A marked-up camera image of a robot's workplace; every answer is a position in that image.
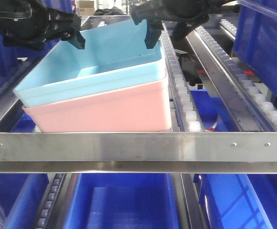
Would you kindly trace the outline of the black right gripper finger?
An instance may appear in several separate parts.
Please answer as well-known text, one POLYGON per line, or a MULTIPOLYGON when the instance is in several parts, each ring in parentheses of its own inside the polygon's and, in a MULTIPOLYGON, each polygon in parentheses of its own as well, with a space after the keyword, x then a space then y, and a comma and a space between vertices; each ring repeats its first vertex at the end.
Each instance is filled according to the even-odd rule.
POLYGON ((191 33, 197 25, 195 23, 178 22, 172 32, 172 38, 175 41, 182 40, 191 33))
POLYGON ((147 20, 145 45, 147 49, 153 49, 164 30, 162 21, 147 20))

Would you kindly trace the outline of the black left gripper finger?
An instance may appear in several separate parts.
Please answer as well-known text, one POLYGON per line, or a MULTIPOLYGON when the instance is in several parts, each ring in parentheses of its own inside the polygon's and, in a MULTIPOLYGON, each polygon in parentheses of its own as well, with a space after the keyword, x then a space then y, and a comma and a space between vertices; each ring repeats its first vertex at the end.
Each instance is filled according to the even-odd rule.
POLYGON ((71 45, 79 50, 85 49, 85 39, 79 31, 65 31, 63 32, 61 40, 69 42, 71 45))

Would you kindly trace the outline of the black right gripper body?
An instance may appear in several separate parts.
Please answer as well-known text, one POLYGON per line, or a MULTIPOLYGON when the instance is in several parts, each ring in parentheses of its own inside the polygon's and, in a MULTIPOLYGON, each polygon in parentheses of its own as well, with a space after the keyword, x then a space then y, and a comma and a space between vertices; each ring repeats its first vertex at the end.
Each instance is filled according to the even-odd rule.
POLYGON ((143 20, 173 21, 188 24, 205 23, 214 8, 229 0, 148 0, 133 8, 131 17, 137 25, 143 20))

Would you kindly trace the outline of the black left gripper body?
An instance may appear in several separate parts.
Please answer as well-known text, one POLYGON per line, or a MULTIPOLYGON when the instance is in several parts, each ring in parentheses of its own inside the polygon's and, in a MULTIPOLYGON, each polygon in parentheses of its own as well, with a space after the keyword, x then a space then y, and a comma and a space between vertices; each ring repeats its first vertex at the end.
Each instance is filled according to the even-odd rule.
POLYGON ((47 7, 40 0, 0 0, 0 35, 7 47, 42 51, 65 31, 81 30, 78 15, 47 7))

